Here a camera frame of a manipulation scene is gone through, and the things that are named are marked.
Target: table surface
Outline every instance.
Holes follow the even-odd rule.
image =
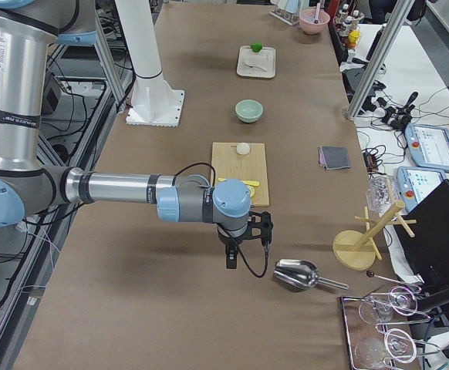
[[[348,368],[338,297],[380,286],[342,266],[332,240],[362,231],[368,179],[327,30],[307,36],[270,7],[170,2],[156,32],[165,79],[186,92],[176,129],[115,122],[99,172],[176,173],[210,161],[218,142],[264,143],[274,223],[269,270],[256,279],[209,224],[166,224],[154,206],[95,203],[76,217],[15,369]],[[236,75],[238,50],[276,49],[271,80]],[[236,102],[265,107],[255,124]],[[318,147],[344,146],[352,167],[327,171]],[[262,269],[260,243],[244,254]],[[374,270],[388,275],[387,253]],[[350,290],[293,291],[272,277],[280,258],[311,261]]]

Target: black electronic device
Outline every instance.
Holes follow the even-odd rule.
[[[370,49],[366,54],[366,60],[370,60],[372,58],[373,52],[376,51],[377,44],[379,44],[380,38],[382,37],[382,33],[384,32],[385,28],[386,26],[383,25],[380,30],[377,31],[376,36],[373,38],[372,45],[370,46]]]
[[[417,223],[411,238],[401,226],[395,226],[408,263],[424,279],[428,294],[449,291],[449,180],[437,186],[406,216]],[[449,321],[449,303],[441,309]]]

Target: metal scoop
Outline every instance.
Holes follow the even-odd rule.
[[[304,260],[279,260],[274,269],[274,276],[303,290],[314,288],[317,284],[344,290],[349,288],[347,284],[320,277],[317,267]]]

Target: glass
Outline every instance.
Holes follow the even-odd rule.
[[[360,302],[358,312],[367,324],[378,325],[389,323],[396,312],[403,316],[411,316],[417,311],[417,298],[408,288],[396,286],[389,293],[372,293]],[[428,321],[428,315],[424,315],[424,321]]]
[[[391,329],[383,337],[367,337],[356,344],[355,358],[365,368],[399,369],[392,360],[408,364],[417,357],[414,340],[401,329]]]

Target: green bowl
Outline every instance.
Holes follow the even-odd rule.
[[[261,118],[264,108],[255,100],[246,99],[238,102],[235,107],[238,118],[245,123],[252,123]]]

